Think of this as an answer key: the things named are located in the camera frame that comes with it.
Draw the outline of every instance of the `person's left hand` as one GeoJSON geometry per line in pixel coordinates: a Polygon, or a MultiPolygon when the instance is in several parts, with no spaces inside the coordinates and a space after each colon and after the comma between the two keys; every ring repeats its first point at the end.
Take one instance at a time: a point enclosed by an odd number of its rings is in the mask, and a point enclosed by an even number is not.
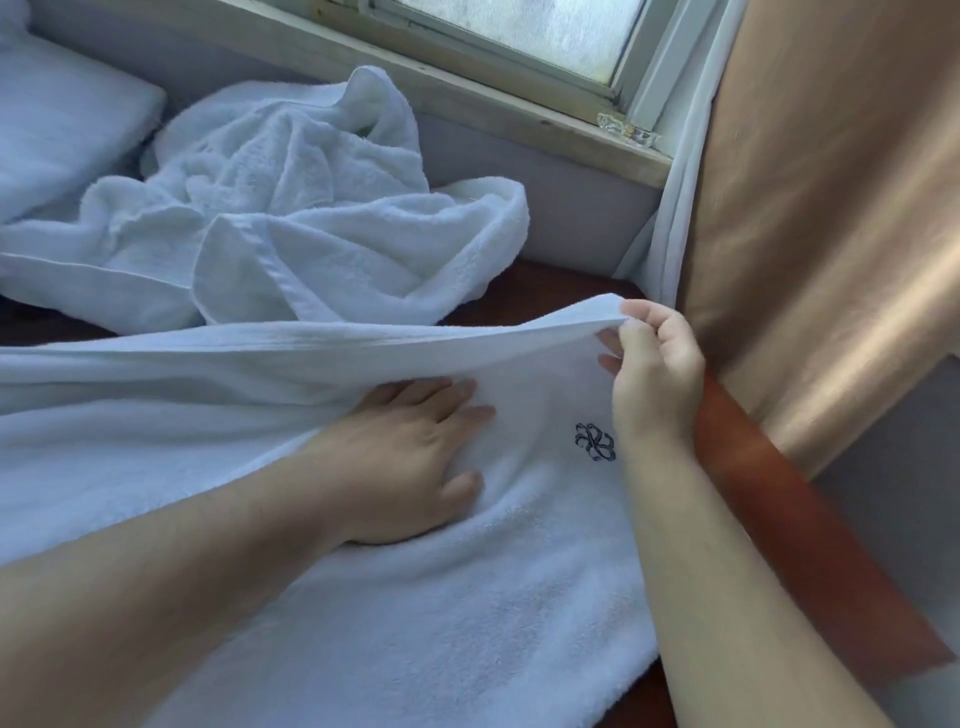
{"type": "Polygon", "coordinates": [[[444,482],[457,451],[492,419],[466,407],[476,382],[384,384],[289,456],[312,486],[329,489],[346,541],[389,544],[462,518],[483,488],[480,473],[444,482]]]}

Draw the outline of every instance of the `crumpled white towel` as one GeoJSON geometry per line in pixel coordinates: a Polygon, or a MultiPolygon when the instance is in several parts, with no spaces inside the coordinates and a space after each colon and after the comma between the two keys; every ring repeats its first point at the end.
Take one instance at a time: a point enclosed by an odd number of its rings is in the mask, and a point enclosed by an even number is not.
{"type": "Polygon", "coordinates": [[[2,226],[111,172],[156,128],[165,94],[30,36],[26,4],[0,3],[2,226]]]}
{"type": "Polygon", "coordinates": [[[221,90],[144,167],[145,182],[96,182],[75,223],[0,228],[0,293],[119,333],[433,324],[513,261],[529,223],[517,182],[430,192],[413,112],[376,68],[221,90]]]}
{"type": "Polygon", "coordinates": [[[475,376],[498,416],[452,468],[485,475],[472,514],[325,557],[148,725],[588,728],[657,652],[592,336],[618,305],[0,349],[0,563],[263,467],[375,383],[475,376]]]}

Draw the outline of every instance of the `hand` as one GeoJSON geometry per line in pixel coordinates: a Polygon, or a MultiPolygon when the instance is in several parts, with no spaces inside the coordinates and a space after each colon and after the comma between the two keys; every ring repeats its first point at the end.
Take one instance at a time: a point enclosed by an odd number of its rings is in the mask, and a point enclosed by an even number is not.
{"type": "Polygon", "coordinates": [[[624,301],[631,318],[598,335],[614,354],[600,366],[616,376],[613,426],[631,443],[693,447],[693,423],[704,390],[704,356],[686,319],[650,301],[624,301]]]}
{"type": "Polygon", "coordinates": [[[291,457],[334,489],[344,541],[389,544],[467,514],[480,473],[444,482],[456,452],[492,419],[492,407],[464,407],[476,382],[427,379],[384,384],[291,457]]]}

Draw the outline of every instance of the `window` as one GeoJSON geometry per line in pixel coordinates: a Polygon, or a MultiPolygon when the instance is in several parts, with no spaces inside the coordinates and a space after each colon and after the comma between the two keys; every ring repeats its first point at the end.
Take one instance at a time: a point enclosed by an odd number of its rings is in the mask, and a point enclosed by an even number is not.
{"type": "Polygon", "coordinates": [[[591,124],[646,131],[722,1],[270,0],[591,124]]]}

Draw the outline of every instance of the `forearm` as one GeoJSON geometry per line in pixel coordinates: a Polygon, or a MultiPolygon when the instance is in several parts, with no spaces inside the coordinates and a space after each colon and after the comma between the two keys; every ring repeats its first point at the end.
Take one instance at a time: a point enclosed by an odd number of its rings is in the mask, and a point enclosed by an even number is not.
{"type": "Polygon", "coordinates": [[[1,569],[0,724],[136,724],[341,543],[324,523],[335,504],[294,468],[278,461],[1,569]]]}
{"type": "Polygon", "coordinates": [[[626,478],[681,728],[891,725],[784,591],[689,449],[637,444],[626,478]]]}

